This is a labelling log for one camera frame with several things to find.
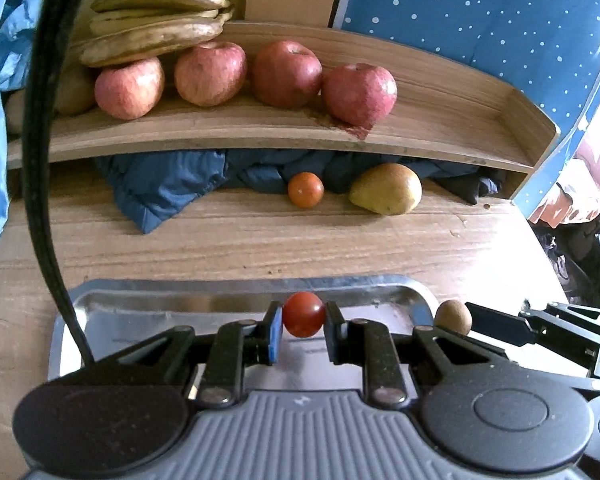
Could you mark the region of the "small brown longan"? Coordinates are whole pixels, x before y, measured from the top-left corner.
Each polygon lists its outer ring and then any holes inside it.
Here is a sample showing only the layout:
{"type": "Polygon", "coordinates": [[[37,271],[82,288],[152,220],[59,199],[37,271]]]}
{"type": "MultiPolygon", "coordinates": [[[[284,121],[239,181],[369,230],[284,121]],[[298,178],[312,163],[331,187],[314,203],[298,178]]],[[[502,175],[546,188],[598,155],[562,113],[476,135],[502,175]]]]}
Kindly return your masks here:
{"type": "Polygon", "coordinates": [[[460,300],[445,300],[437,308],[434,325],[467,336],[472,327],[472,315],[460,300]]]}

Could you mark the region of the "cherry tomato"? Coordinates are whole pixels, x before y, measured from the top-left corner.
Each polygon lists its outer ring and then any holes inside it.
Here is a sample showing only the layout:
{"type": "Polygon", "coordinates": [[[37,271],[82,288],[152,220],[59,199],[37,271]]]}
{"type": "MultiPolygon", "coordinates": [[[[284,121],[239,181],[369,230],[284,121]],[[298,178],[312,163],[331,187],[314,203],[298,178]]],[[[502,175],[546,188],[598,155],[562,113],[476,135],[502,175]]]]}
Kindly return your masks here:
{"type": "Polygon", "coordinates": [[[283,307],[283,324],[286,331],[297,338],[317,334],[325,323],[325,307],[313,292],[296,292],[283,307]]]}

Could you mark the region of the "green-red pear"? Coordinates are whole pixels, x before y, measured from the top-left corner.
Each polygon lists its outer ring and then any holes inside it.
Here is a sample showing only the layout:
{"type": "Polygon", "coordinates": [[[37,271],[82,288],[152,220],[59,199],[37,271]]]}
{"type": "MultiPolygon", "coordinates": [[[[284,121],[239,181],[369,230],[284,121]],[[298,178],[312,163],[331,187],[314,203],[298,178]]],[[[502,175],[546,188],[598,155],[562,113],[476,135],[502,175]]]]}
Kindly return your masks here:
{"type": "Polygon", "coordinates": [[[348,199],[351,204],[381,216],[408,214],[422,200],[422,182],[410,168],[386,162],[357,177],[348,199]]]}

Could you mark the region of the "small orange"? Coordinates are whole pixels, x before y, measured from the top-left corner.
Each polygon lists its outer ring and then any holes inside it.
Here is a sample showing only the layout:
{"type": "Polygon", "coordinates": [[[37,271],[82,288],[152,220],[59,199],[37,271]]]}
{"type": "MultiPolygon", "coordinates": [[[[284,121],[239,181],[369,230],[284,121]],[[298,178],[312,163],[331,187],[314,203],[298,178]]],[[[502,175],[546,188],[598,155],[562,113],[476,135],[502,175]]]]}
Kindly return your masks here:
{"type": "Polygon", "coordinates": [[[287,193],[294,206],[309,209],[321,203],[324,196],[324,185],[316,174],[300,172],[289,180],[287,193]]]}

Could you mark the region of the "steel tray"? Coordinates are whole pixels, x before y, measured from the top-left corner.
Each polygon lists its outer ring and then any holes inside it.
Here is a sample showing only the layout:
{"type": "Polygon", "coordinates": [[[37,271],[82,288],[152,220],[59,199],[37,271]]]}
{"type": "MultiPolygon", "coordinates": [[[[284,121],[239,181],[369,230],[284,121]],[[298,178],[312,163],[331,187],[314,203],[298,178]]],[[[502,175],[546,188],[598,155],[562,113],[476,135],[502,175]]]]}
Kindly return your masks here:
{"type": "MultiPolygon", "coordinates": [[[[199,335],[251,318],[259,321],[274,301],[295,292],[314,292],[338,304],[342,315],[381,322],[395,334],[429,325],[437,310],[434,294],[403,275],[337,276],[243,281],[93,280],[70,292],[76,317],[94,357],[116,353],[179,325],[199,335]]],[[[273,366],[245,371],[248,389],[342,390],[362,386],[354,365],[329,362],[324,337],[299,339],[285,334],[273,366]]]]}

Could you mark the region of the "dark blue jacket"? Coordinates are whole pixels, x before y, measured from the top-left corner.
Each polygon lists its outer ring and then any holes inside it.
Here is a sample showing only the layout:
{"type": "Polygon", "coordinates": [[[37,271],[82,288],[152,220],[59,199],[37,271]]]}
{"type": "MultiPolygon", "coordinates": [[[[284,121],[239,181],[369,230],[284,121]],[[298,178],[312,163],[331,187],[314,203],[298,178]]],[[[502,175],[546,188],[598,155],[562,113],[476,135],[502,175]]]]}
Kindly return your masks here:
{"type": "Polygon", "coordinates": [[[114,202],[140,232],[148,234],[194,200],[218,188],[251,188],[285,194],[302,172],[319,177],[328,192],[349,191],[363,172],[395,162],[431,179],[464,202],[501,192],[503,170],[460,162],[314,150],[189,150],[100,156],[95,165],[114,191],[114,202]]]}

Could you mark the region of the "wooden curved shelf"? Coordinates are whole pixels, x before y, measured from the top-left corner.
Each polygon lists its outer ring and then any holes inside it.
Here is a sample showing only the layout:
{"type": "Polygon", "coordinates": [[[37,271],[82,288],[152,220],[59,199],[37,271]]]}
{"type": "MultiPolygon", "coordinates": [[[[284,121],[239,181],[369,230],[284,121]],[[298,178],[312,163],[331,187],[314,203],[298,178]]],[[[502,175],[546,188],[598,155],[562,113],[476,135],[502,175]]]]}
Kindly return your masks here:
{"type": "Polygon", "coordinates": [[[355,134],[337,125],[321,103],[279,110],[244,89],[224,105],[200,108],[169,88],[134,122],[120,122],[97,108],[56,118],[50,161],[195,148],[393,154],[506,170],[503,193],[513,197],[559,136],[554,122],[521,91],[427,51],[338,29],[280,23],[230,22],[222,37],[248,56],[275,40],[291,39],[312,50],[325,70],[347,62],[385,67],[398,84],[398,100],[369,133],[355,134]]]}

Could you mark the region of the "red apple, rightmost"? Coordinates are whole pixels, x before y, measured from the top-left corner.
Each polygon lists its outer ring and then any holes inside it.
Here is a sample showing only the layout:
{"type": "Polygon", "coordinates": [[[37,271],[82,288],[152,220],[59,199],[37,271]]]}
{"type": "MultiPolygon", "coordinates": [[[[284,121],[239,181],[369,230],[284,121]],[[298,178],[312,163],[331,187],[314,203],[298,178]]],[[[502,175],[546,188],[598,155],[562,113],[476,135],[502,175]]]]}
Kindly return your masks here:
{"type": "Polygon", "coordinates": [[[385,68],[355,63],[330,70],[323,78],[321,95],[329,114],[349,125],[370,129],[391,113],[398,86],[385,68]]]}

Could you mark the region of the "pale red apple, leftmost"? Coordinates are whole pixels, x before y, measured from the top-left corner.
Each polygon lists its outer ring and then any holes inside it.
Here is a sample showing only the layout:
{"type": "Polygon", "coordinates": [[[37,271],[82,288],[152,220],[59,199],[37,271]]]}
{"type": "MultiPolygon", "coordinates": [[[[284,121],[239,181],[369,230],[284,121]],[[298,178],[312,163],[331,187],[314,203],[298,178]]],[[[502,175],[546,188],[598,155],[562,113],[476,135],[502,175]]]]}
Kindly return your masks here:
{"type": "Polygon", "coordinates": [[[120,67],[107,67],[97,77],[94,97],[111,117],[135,120],[160,101],[166,75],[158,58],[145,58],[120,67]]]}

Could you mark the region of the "blue polka-dot board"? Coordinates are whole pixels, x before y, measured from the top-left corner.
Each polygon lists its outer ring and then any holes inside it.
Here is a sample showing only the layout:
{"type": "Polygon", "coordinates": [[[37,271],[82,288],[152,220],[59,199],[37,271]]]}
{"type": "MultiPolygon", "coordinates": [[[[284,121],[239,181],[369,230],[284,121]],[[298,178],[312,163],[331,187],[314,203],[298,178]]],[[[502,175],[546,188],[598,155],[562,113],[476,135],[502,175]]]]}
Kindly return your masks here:
{"type": "Polygon", "coordinates": [[[600,106],[600,0],[339,0],[334,25],[408,44],[504,80],[557,125],[515,198],[530,216],[600,106]]]}

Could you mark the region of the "brown kiwi, right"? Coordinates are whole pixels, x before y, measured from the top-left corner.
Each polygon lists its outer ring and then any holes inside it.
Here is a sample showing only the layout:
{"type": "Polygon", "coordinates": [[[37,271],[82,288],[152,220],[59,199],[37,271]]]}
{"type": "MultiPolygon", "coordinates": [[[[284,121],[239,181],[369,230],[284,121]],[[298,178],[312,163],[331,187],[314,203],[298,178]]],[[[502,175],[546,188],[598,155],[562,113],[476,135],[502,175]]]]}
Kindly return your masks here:
{"type": "Polygon", "coordinates": [[[83,114],[95,103],[94,84],[82,65],[73,65],[62,72],[55,96],[58,114],[74,116],[83,114]]]}

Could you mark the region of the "brown kiwi,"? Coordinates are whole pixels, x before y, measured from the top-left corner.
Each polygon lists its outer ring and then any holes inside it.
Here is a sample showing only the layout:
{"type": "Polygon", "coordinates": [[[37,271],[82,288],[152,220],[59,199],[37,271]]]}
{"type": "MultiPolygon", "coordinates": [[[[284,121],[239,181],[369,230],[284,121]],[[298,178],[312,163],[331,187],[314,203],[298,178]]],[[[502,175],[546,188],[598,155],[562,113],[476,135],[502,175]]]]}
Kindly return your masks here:
{"type": "Polygon", "coordinates": [[[74,116],[83,114],[95,103],[94,84],[82,65],[73,65],[62,72],[55,96],[58,114],[74,116]]]}
{"type": "Polygon", "coordinates": [[[24,108],[26,107],[26,90],[21,89],[12,93],[5,104],[7,132],[12,136],[21,136],[24,123],[24,108]]]}

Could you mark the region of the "brown kiwi, left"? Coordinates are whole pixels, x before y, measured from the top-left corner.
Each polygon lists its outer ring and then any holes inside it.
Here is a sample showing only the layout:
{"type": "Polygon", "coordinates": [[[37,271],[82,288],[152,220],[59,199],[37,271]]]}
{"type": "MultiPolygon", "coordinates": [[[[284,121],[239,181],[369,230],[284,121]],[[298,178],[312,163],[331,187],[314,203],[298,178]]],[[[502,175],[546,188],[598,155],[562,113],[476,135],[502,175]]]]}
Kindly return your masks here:
{"type": "Polygon", "coordinates": [[[24,108],[26,107],[26,90],[21,89],[12,93],[5,104],[7,132],[12,136],[21,136],[24,123],[24,108]]]}

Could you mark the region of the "banana bunch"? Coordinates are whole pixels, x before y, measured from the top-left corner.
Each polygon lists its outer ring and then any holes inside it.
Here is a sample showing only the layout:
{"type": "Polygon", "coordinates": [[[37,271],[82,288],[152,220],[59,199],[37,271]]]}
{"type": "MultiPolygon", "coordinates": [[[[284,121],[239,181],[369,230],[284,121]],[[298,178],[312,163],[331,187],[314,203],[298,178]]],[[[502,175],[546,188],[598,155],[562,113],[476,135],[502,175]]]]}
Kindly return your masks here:
{"type": "Polygon", "coordinates": [[[80,61],[121,65],[198,46],[222,34],[238,0],[94,0],[80,61]]]}

